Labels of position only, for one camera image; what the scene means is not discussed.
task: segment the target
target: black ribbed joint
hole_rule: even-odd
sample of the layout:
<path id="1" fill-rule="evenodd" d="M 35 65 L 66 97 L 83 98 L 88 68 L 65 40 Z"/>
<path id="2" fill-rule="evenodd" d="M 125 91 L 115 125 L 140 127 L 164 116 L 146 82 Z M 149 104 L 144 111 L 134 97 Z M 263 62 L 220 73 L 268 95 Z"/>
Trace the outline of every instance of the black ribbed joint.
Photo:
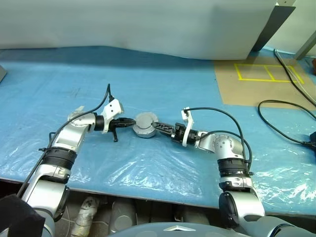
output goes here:
<path id="1" fill-rule="evenodd" d="M 227 158 L 217 160 L 221 177 L 239 176 L 249 177 L 249 171 L 244 159 Z"/>
<path id="2" fill-rule="evenodd" d="M 46 151 L 42 164 L 51 164 L 71 170 L 77 153 L 62 147 L 53 147 Z"/>

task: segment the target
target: black power cable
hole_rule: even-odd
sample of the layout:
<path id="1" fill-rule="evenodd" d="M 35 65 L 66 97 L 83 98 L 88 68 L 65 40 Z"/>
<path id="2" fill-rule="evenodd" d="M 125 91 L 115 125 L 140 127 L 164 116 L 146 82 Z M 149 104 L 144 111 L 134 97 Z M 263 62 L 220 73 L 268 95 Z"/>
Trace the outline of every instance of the black power cable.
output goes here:
<path id="1" fill-rule="evenodd" d="M 73 118 L 71 118 L 70 120 L 68 120 L 67 122 L 65 122 L 63 125 L 61 125 L 61 126 L 59 127 L 59 129 L 58 129 L 55 133 L 53 133 L 53 132 L 50 133 L 49 138 L 50 138 L 50 136 L 51 136 L 52 134 L 54 134 L 54 136 L 49 140 L 48 146 L 47 146 L 45 149 L 43 149 L 43 154 L 41 155 L 41 157 L 40 157 L 39 160 L 36 162 L 35 166 L 34 166 L 33 169 L 31 170 L 31 172 L 29 173 L 29 175 L 26 177 L 25 181 L 23 182 L 21 188 L 19 189 L 19 192 L 17 193 L 17 196 L 18 196 L 18 197 L 21 197 L 21 196 L 22 196 L 22 193 L 24 192 L 24 190 L 25 190 L 25 188 L 26 188 L 26 186 L 27 186 L 27 183 L 29 182 L 31 176 L 34 174 L 34 172 L 36 171 L 36 169 L 39 167 L 40 163 L 42 162 L 42 160 L 43 160 L 43 158 L 44 158 L 44 156 L 45 156 L 45 154 L 46 154 L 46 151 L 51 148 L 53 142 L 55 141 L 56 137 L 57 137 L 58 134 L 61 132 L 61 130 L 63 130 L 63 128 L 64 128 L 67 124 L 69 124 L 69 123 L 71 123 L 72 121 L 78 119 L 79 117 L 84 116 L 84 115 L 87 115 L 87 114 L 92 113 L 92 112 L 96 111 L 97 109 L 99 109 L 99 108 L 104 104 L 104 102 L 105 102 L 105 100 L 107 99 L 108 95 L 109 95 L 109 97 L 110 97 L 110 100 L 113 100 L 113 99 L 114 99 L 113 96 L 112 96 L 112 94 L 111 94 L 110 84 L 108 84 L 107 90 L 106 90 L 106 92 L 105 92 L 105 95 L 104 95 L 102 101 L 100 102 L 100 104 L 99 104 L 97 107 L 95 107 L 94 109 L 89 110 L 89 111 L 87 111 L 87 112 L 84 112 L 84 113 L 82 113 L 82 114 L 79 114 L 79 115 L 77 115 L 77 116 L 74 116 Z"/>
<path id="2" fill-rule="evenodd" d="M 295 103 L 292 103 L 292 102 L 287 102 L 287 101 L 282 101 L 282 100 L 264 100 L 264 101 L 261 101 L 260 104 L 258 105 L 258 114 L 260 116 L 260 118 L 268 125 L 270 126 L 271 128 L 273 128 L 276 132 L 278 132 L 279 134 L 281 134 L 283 137 L 293 141 L 293 142 L 296 142 L 296 143 L 299 143 L 299 144 L 302 144 L 304 146 L 308 146 L 308 147 L 316 147 L 316 144 L 313 144 L 311 142 L 304 142 L 304 141 L 299 141 L 299 140 L 296 140 L 294 138 L 291 138 L 289 136 L 287 136 L 286 134 L 284 134 L 283 132 L 281 132 L 279 129 L 277 129 L 276 127 L 274 127 L 271 123 L 269 123 L 262 115 L 261 113 L 261 105 L 264 104 L 264 103 L 280 103 L 280 104 L 288 104 L 288 105 L 293 105 L 293 106 L 296 106 L 296 107 L 299 107 L 301 108 L 302 110 L 305 110 L 307 113 L 309 113 L 313 118 L 316 119 L 316 116 L 311 112 L 309 111 L 308 109 L 306 109 L 305 107 L 301 106 L 301 105 L 298 105 L 298 104 L 295 104 Z"/>
<path id="3" fill-rule="evenodd" d="M 234 132 L 229 132 L 229 131 L 225 131 L 225 130 L 216 130 L 216 131 L 211 131 L 211 132 L 208 132 L 208 133 L 202 135 L 200 137 L 200 140 L 203 139 L 204 137 L 210 135 L 210 134 L 213 134 L 213 133 L 228 133 L 228 134 L 234 135 L 238 138 L 241 138 L 238 134 L 236 134 Z M 246 162 L 248 163 L 248 171 L 249 171 L 250 167 L 251 167 L 251 163 L 252 163 L 252 150 L 251 150 L 249 143 L 246 140 L 244 140 L 244 141 L 245 141 L 245 144 L 246 144 L 248 151 L 249 151 L 249 158 L 248 158 L 248 160 L 246 160 Z"/>
<path id="4" fill-rule="evenodd" d="M 312 105 L 314 105 L 316 107 L 316 103 L 311 100 L 296 84 L 295 82 L 293 81 L 290 73 L 288 72 L 288 69 L 286 68 L 286 65 L 281 61 L 281 59 L 278 57 L 277 55 L 277 52 L 276 52 L 276 49 L 273 50 L 273 54 L 275 55 L 276 59 L 278 60 L 278 62 L 282 65 L 282 67 L 284 68 L 288 78 L 290 79 L 292 85 L 309 101 L 311 102 Z"/>
<path id="5" fill-rule="evenodd" d="M 242 156 L 245 158 L 246 157 L 246 154 L 245 154 L 245 142 L 244 142 L 244 138 L 243 138 L 243 134 L 242 134 L 242 130 L 241 130 L 241 127 L 239 125 L 239 123 L 237 122 L 237 120 L 232 116 L 230 115 L 229 113 L 223 111 L 223 110 L 220 110 L 220 109 L 217 109 L 217 108 L 211 108 L 211 107 L 196 107 L 196 108 L 189 108 L 189 109 L 184 109 L 183 111 L 186 112 L 186 111 L 192 111 L 192 110 L 214 110 L 214 111 L 217 111 L 217 112 L 220 112 L 222 114 L 225 114 L 227 115 L 228 117 L 230 117 L 236 124 L 237 128 L 238 128 L 238 131 L 239 131 L 239 134 L 240 134 L 240 140 L 241 140 L 241 145 L 242 145 Z"/>

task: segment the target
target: blue plastic sheet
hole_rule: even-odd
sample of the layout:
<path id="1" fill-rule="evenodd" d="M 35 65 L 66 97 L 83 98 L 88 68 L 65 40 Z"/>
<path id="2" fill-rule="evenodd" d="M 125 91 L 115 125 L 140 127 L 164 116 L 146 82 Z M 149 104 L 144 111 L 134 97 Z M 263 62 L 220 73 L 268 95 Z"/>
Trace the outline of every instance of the blue plastic sheet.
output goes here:
<path id="1" fill-rule="evenodd" d="M 271 52 L 261 52 L 272 56 Z M 110 47 L 0 51 L 8 71 L 0 83 L 0 177 L 23 181 L 69 113 L 95 107 L 107 83 L 124 106 L 124 117 L 151 111 L 169 124 L 182 122 L 186 106 L 223 109 L 239 121 L 250 143 L 253 181 L 267 211 L 316 213 L 316 161 L 312 150 L 268 128 L 255 107 L 224 105 L 210 61 L 183 59 Z M 263 108 L 281 130 L 307 140 L 315 121 L 298 110 Z M 193 111 L 196 130 L 237 132 L 227 117 Z M 137 137 L 131 128 L 87 134 L 72 168 L 73 189 L 119 196 L 218 206 L 217 158 L 181 147 L 158 134 Z"/>

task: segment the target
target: plastic wrap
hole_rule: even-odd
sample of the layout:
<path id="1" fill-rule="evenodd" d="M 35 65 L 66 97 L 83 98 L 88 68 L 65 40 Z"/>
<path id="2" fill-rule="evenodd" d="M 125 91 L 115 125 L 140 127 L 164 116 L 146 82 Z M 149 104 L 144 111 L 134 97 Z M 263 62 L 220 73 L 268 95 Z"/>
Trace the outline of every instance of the plastic wrap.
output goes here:
<path id="1" fill-rule="evenodd" d="M 4 50 L 8 71 L 0 83 L 0 177 L 22 181 L 69 113 L 80 105 L 95 107 L 107 83 L 124 106 L 124 117 L 151 111 L 169 124 L 182 122 L 181 109 L 212 106 L 239 121 L 250 143 L 253 181 L 267 211 L 316 213 L 316 161 L 312 150 L 292 144 L 268 128 L 255 107 L 223 105 L 210 61 L 108 47 Z M 267 119 L 298 139 L 316 130 L 315 121 L 298 110 L 263 108 Z M 192 112 L 196 130 L 237 132 L 227 117 Z M 181 147 L 158 134 L 137 137 L 131 128 L 113 135 L 87 134 L 72 168 L 73 189 L 218 206 L 217 158 L 194 147 Z"/>

